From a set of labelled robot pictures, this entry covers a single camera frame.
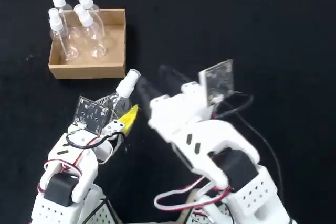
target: black background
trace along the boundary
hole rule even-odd
[[[298,223],[332,221],[336,8],[334,0],[95,0],[126,8],[127,69],[157,79],[161,63],[197,73],[234,59],[236,89],[254,93],[243,115],[271,143],[282,164],[285,204]],[[0,0],[0,216],[26,223],[43,162],[67,129],[79,95],[98,99],[119,80],[55,80],[47,68],[51,0]],[[229,121],[257,147],[260,139]],[[131,146],[100,167],[97,184],[124,222],[174,220],[154,209],[155,195],[195,178],[142,114]],[[183,199],[173,199],[179,203]]]

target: open cardboard box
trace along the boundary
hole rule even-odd
[[[75,12],[66,14],[69,27],[81,27]],[[94,58],[85,48],[83,38],[74,41],[80,55],[73,61],[65,61],[58,47],[51,44],[49,69],[56,79],[99,79],[125,77],[126,18],[124,9],[102,9],[99,13],[104,26],[105,56]]]

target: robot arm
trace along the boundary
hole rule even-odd
[[[78,122],[70,125],[48,155],[45,172],[38,184],[31,224],[86,223],[86,218],[100,203],[105,203],[99,209],[105,212],[104,221],[115,224],[102,189],[93,181],[99,164],[106,162],[120,144],[113,149],[109,141],[104,141],[95,148],[80,149],[72,147],[66,137],[80,146],[96,144],[106,136],[112,136],[110,141],[119,142],[122,141],[121,136],[113,133],[120,133],[124,127],[122,122],[113,120],[97,136],[97,133],[88,131],[85,124]]]
[[[204,102],[209,99],[204,99],[202,85],[184,83],[181,93],[173,97],[153,89],[145,79],[138,82],[138,92],[146,98],[143,102],[149,102],[149,126],[172,144],[191,172],[209,180],[192,204],[162,206],[158,200],[184,193],[198,182],[158,195],[156,207],[169,211],[202,207],[209,223],[232,223],[231,217],[218,207],[221,203],[230,209],[237,224],[295,223],[277,196],[277,187],[267,169],[258,165],[257,150],[230,123],[211,120],[213,106]],[[149,99],[148,94],[160,95]],[[207,195],[214,188],[218,196]]]

